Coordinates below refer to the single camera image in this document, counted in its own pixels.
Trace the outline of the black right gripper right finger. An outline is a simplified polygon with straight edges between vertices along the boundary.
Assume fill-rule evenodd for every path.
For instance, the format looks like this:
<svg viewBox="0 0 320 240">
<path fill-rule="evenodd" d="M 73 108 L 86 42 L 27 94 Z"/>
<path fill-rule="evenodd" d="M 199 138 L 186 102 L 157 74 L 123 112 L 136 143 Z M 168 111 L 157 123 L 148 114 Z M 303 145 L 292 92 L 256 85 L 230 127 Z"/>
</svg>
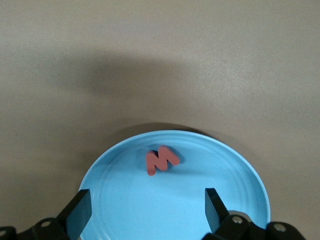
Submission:
<svg viewBox="0 0 320 240">
<path fill-rule="evenodd" d="M 204 240 L 264 240 L 265 229 L 244 212 L 227 210 L 215 188 L 206 188 L 205 216 L 210 228 Z"/>
</svg>

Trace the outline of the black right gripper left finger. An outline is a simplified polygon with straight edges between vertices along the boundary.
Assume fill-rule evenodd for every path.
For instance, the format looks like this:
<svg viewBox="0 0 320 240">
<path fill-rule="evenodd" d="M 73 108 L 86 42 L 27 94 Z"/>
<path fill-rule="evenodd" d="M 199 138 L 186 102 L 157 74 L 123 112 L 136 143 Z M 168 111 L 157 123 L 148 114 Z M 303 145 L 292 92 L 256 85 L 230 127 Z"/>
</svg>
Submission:
<svg viewBox="0 0 320 240">
<path fill-rule="evenodd" d="M 57 217 L 40 220 L 18 233 L 18 240 L 77 240 L 92 215 L 91 193 L 80 190 Z"/>
</svg>

